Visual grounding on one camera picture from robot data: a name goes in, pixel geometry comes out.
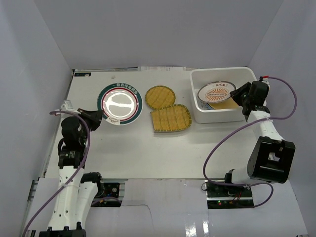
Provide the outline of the fan-shaped woven bamboo tray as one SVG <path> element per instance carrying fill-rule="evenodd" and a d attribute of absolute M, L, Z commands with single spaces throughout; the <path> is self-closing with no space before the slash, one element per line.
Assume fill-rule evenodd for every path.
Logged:
<path fill-rule="evenodd" d="M 182 104 L 165 106 L 150 112 L 154 132 L 180 132 L 188 129 L 192 124 L 188 108 Z"/>

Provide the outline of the yellow plate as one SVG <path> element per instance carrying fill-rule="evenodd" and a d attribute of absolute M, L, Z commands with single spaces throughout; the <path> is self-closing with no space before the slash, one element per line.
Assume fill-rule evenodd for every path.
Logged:
<path fill-rule="evenodd" d="M 215 110 L 239 108 L 239 105 L 232 98 L 229 98 L 220 103 L 209 103 L 209 106 Z"/>

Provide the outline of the white plate green red rim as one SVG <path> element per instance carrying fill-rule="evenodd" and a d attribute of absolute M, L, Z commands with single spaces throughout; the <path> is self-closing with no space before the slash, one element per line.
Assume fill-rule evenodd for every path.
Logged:
<path fill-rule="evenodd" d="M 128 125 L 135 122 L 143 110 L 143 98 L 133 86 L 116 82 L 106 86 L 99 94 L 97 108 L 102 118 L 112 125 Z"/>

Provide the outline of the white plate orange sunburst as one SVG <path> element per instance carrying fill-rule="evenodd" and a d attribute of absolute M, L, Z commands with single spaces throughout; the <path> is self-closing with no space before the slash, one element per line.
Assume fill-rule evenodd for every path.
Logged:
<path fill-rule="evenodd" d="M 203 86 L 197 93 L 199 100 L 205 103 L 221 103 L 228 100 L 236 86 L 228 81 L 215 81 Z"/>

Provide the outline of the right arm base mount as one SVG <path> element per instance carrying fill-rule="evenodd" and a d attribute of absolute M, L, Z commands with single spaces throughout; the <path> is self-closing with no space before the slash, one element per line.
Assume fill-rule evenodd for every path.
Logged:
<path fill-rule="evenodd" d="M 201 190 L 206 194 L 208 209 L 240 209 L 254 206 L 250 188 L 220 186 L 204 182 Z"/>

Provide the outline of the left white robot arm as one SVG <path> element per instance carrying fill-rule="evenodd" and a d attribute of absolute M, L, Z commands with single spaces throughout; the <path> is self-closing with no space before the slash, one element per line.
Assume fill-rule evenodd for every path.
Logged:
<path fill-rule="evenodd" d="M 85 173 L 90 133 L 101 124 L 101 111 L 66 111 L 61 122 L 62 139 L 57 146 L 59 183 L 53 195 L 55 206 L 41 237 L 84 237 L 85 221 L 95 197 L 104 192 L 101 174 Z"/>

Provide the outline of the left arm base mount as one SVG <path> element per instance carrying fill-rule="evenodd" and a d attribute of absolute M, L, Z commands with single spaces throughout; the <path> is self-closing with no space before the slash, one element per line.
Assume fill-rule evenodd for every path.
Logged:
<path fill-rule="evenodd" d="M 98 191 L 92 207 L 120 207 L 119 200 L 120 183 L 102 183 L 101 189 Z"/>

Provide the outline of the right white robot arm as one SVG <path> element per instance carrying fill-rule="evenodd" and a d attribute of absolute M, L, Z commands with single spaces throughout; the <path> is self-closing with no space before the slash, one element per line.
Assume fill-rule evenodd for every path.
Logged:
<path fill-rule="evenodd" d="M 268 82 L 260 79 L 230 92 L 231 98 L 242 107 L 246 122 L 252 125 L 257 142 L 247 165 L 226 173 L 223 192 L 229 197 L 241 191 L 240 184 L 285 183 L 288 179 L 296 148 L 273 124 L 270 110 L 265 106 L 269 88 Z"/>

